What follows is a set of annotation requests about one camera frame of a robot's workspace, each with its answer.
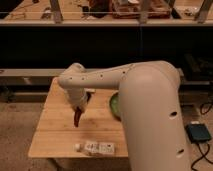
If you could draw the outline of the white ribbed gripper body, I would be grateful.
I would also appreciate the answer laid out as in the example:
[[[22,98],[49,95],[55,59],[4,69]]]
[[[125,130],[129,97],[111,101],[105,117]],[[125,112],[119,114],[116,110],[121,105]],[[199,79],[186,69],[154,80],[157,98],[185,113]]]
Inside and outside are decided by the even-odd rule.
[[[69,102],[74,111],[80,109],[82,112],[85,111],[87,106],[88,95],[84,88],[73,88],[68,89],[67,94]]]

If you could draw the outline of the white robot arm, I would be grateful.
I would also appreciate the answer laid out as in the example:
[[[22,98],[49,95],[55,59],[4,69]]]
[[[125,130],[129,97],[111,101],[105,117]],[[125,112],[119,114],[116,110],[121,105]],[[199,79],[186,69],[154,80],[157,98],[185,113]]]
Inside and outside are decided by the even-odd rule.
[[[132,171],[191,171],[180,109],[180,74],[166,61],[86,70],[74,63],[58,77],[73,109],[87,88],[116,89]]]

